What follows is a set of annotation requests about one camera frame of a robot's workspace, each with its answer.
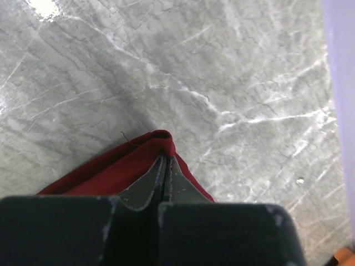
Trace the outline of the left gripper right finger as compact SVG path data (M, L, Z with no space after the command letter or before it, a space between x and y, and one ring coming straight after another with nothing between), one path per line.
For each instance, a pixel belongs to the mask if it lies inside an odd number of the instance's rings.
M160 265L305 265L290 215L268 203L213 203L170 160L158 208Z

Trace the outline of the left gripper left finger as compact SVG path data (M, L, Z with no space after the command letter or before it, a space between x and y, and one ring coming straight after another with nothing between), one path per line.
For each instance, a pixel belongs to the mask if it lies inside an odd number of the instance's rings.
M166 158L112 196L1 200L2 265L155 265Z

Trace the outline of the dark maroon t shirt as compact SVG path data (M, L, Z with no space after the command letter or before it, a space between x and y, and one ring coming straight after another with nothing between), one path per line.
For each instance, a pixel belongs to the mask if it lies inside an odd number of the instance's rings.
M176 152L171 133L166 130L147 132L91 160L51 183L39 195L115 195L137 181L159 155L177 159L183 175L209 201L208 194Z

